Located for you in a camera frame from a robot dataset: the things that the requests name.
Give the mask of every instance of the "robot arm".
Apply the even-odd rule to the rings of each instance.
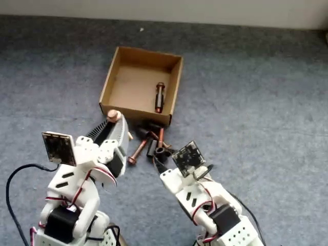
[[[205,160],[192,141],[172,156],[178,168],[160,174],[164,186],[202,234],[200,246],[263,246],[249,219],[242,215],[239,202],[210,178]]]
[[[88,229],[94,215],[97,212],[99,204],[100,204],[99,197],[89,199],[86,202],[83,210],[81,211],[81,214],[78,217],[75,227],[73,229],[73,237],[74,238],[81,238],[87,232],[87,229]]]

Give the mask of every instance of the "black cylinder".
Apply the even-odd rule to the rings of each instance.
[[[156,148],[155,150],[155,156],[161,163],[165,163],[168,159],[168,154],[165,150],[165,148]]]
[[[157,140],[153,139],[149,144],[149,147],[147,150],[147,157],[153,158],[156,147],[157,147]]]

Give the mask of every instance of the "black cable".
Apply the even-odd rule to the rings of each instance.
[[[34,164],[34,163],[23,165],[23,166],[17,168],[15,171],[13,171],[12,174],[9,176],[9,178],[7,180],[7,184],[6,184],[6,204],[7,204],[9,213],[10,213],[12,219],[14,220],[14,222],[16,224],[16,227],[18,229],[18,232],[20,234],[20,237],[22,238],[23,243],[24,243],[25,246],[30,246],[30,244],[27,242],[26,237],[24,236],[23,230],[21,228],[21,225],[19,224],[19,222],[18,222],[18,220],[16,218],[16,215],[14,214],[14,211],[11,208],[10,200],[9,200],[9,188],[10,188],[10,182],[11,182],[12,178],[16,175],[16,173],[18,173],[22,169],[32,168],[32,167],[33,168],[39,168],[39,169],[44,170],[44,171],[47,171],[47,172],[54,172],[54,171],[56,171],[58,169],[59,165],[57,165],[57,167],[55,169],[48,169],[48,168],[46,168],[44,166],[41,166],[39,164]]]
[[[87,242],[88,240],[102,242],[102,241],[104,240],[104,238],[87,237],[87,238],[86,238],[86,242]]]
[[[260,238],[261,238],[261,241],[262,241],[263,245],[264,246],[267,246],[267,244],[265,243],[265,240],[263,238],[263,235],[262,235],[262,230],[261,230],[260,224],[258,223],[255,215],[252,213],[252,211],[236,195],[232,194],[230,191],[228,191],[228,192],[229,192],[229,194],[233,198],[235,198],[249,212],[249,214],[251,215],[251,217],[253,218],[253,220],[254,220],[254,222],[256,224],[256,227],[257,227],[257,230],[258,230],[258,233],[260,235]]]

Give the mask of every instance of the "black plastic part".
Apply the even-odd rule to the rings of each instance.
[[[123,167],[123,163],[121,159],[115,152],[114,152],[113,159],[105,165],[108,167],[109,171],[111,171],[111,173],[114,175],[115,178],[119,176]]]
[[[149,131],[141,126],[137,126],[135,134],[139,139],[144,140],[149,136]]]
[[[157,143],[158,143],[157,140],[155,139],[151,140],[147,150],[147,157],[153,158],[157,147]]]
[[[165,148],[156,148],[155,156],[160,162],[165,163],[169,157],[169,154],[165,151]]]
[[[159,130],[164,127],[160,123],[156,123],[156,122],[148,121],[148,120],[144,121],[143,122],[143,125],[144,125],[144,127],[146,129],[149,129],[149,130],[151,130],[153,132],[159,132]]]
[[[225,204],[219,207],[217,210],[210,214],[210,217],[216,224],[217,231],[220,235],[228,232],[232,227],[240,222],[236,211],[229,204]]]
[[[156,94],[156,100],[155,100],[155,110],[160,109],[159,113],[162,112],[164,105],[164,96],[163,94]]]
[[[115,123],[105,120],[88,133],[87,137],[91,138],[99,146],[106,140]]]
[[[73,229],[80,215],[80,211],[72,212],[59,206],[49,215],[45,234],[61,242],[70,243],[73,241]]]
[[[162,173],[164,173],[164,172],[166,172],[168,170],[168,168],[165,167],[163,163],[160,163],[157,160],[157,158],[155,158],[154,165],[155,165],[155,168],[157,169],[157,171],[158,171],[159,174],[162,174]]]

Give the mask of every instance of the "screw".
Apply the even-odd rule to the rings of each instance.
[[[159,130],[159,140],[158,140],[158,147],[162,148],[163,147],[163,137],[164,137],[164,128],[161,128]]]
[[[163,104],[164,104],[164,96],[163,96],[163,90],[165,88],[164,83],[159,82],[156,85],[157,88],[157,94],[156,94],[156,101],[155,101],[155,112],[161,113],[163,110]]]
[[[121,112],[119,112],[115,109],[112,109],[112,110],[108,111],[108,113],[107,113],[107,120],[108,121],[115,123],[119,119],[121,119]]]
[[[139,154],[141,153],[141,151],[143,150],[143,148],[146,146],[148,141],[148,138],[146,138],[145,140],[143,140],[141,142],[141,144],[139,145],[138,149],[134,152],[134,154],[132,156],[128,157],[128,162],[132,165],[136,165],[137,163],[137,158],[139,156]]]
[[[156,139],[157,141],[159,141],[158,136],[154,132],[151,131],[150,134],[152,135],[152,137],[154,139]],[[166,149],[168,149],[169,147],[171,147],[171,145],[166,144],[164,141],[162,143],[163,143],[164,148],[166,148]]]

